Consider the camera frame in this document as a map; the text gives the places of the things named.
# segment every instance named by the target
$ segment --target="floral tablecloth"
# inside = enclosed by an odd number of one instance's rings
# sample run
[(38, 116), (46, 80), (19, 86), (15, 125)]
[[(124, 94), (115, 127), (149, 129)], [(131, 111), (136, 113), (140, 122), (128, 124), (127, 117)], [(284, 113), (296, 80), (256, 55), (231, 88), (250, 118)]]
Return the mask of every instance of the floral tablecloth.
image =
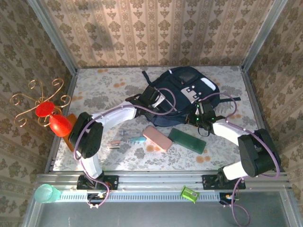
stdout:
[[(241, 101), (237, 102), (238, 112), (230, 119), (232, 123), (250, 130), (257, 129), (238, 66), (195, 68), (214, 81), (220, 91), (227, 92), (233, 97), (241, 97)], [(112, 108), (127, 97), (143, 92), (148, 86), (141, 73), (142, 70), (145, 70), (151, 81), (154, 81), (168, 69), (168, 67), (81, 69), (78, 71), (78, 80), (69, 113), (78, 116), (84, 111), (93, 114)], [(233, 110), (234, 105), (231, 102), (221, 103), (215, 109), (217, 115), (223, 116), (233, 112)], [(107, 171), (217, 170), (219, 167), (240, 160), (239, 149), (236, 145), (214, 135), (201, 137), (197, 128), (191, 125), (177, 125), (175, 128), (206, 141), (205, 150), (201, 155), (177, 144), (173, 144), (168, 151), (161, 152), (149, 142), (134, 143), (119, 135), (120, 130), (143, 131), (148, 125), (152, 124), (144, 116), (141, 116), (126, 121), (104, 133), (98, 152), (99, 162), (103, 169)], [(168, 136), (172, 127), (157, 127), (157, 129)], [(120, 149), (109, 150), (107, 148), (107, 142), (112, 140), (121, 141)], [(64, 140), (61, 140), (53, 170), (81, 170), (80, 164), (73, 159)]]

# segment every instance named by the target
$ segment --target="patterned wallpaper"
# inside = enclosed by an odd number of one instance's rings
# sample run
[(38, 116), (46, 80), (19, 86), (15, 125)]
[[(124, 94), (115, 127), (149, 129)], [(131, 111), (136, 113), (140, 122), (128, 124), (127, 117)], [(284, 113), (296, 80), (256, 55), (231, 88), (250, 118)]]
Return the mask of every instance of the patterned wallpaper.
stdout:
[(14, 124), (15, 115), (33, 107), (18, 92), (38, 97), (27, 87), (35, 78), (44, 83), (46, 95), (52, 80), (62, 78), (68, 87), (70, 74), (33, 10), (24, 0), (0, 0), (0, 227), (18, 226), (26, 212), (37, 173), (42, 173), (53, 141), (53, 133), (27, 115), (27, 124)]
[(41, 0), (77, 68), (240, 65), (273, 0)]
[(249, 73), (303, 214), (302, 0), (288, 0)]

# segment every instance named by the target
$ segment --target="blue small object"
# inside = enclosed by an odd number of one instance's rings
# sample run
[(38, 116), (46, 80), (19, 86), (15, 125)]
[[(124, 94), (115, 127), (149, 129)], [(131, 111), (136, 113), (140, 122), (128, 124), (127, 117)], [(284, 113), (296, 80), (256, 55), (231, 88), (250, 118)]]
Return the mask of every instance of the blue small object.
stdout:
[(145, 142), (146, 138), (144, 136), (133, 137), (129, 139), (130, 142)]

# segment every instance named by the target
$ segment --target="gold metal candle holder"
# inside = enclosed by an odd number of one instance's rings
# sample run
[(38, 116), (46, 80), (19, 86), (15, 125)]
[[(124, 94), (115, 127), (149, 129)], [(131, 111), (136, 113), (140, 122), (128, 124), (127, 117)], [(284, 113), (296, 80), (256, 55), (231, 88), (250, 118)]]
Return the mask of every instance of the gold metal candle holder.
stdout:
[[(12, 96), (12, 98), (10, 98), (9, 102), (13, 105), (18, 105), (20, 103), (20, 97), (21, 96), (24, 96), (30, 100), (32, 100), (34, 103), (35, 103), (35, 107), (29, 109), (29, 110), (26, 110), (20, 114), (18, 114), (15, 119), (14, 119), (14, 123), (16, 125), (18, 125), (19, 127), (23, 127), (26, 123), (27, 123), (27, 118), (25, 117), (22, 117), (20, 119), (18, 119), (20, 116), (32, 111), (32, 110), (35, 110), (41, 103), (43, 102), (46, 102), (46, 101), (50, 101), (60, 90), (61, 88), (63, 87), (64, 85), (64, 80), (63, 79), (54, 79), (52, 81), (52, 86), (54, 87), (58, 87), (58, 89), (56, 90), (56, 92), (51, 95), (50, 97), (45, 97), (44, 96), (44, 92), (43, 92), (43, 84), (42, 84), (42, 81), (40, 79), (34, 79), (32, 81), (29, 82), (28, 84), (28, 87), (30, 89), (34, 89), (37, 85), (40, 86), (40, 90), (41, 90), (41, 97), (38, 98), (38, 100), (35, 100), (25, 94), (22, 94), (22, 93), (18, 93), (18, 94), (15, 94)], [(60, 100), (63, 102), (63, 105), (61, 106), (56, 106), (54, 107), (54, 110), (52, 111), (51, 114), (61, 114), (62, 111), (61, 111), (61, 108), (67, 106), (70, 102), (71, 102), (71, 97), (69, 95), (63, 95), (61, 96)], [(49, 123), (49, 118), (50, 118), (50, 115), (47, 115), (46, 117), (39, 117), (38, 118), (38, 124), (41, 125), (41, 126), (48, 126), (50, 123)]]

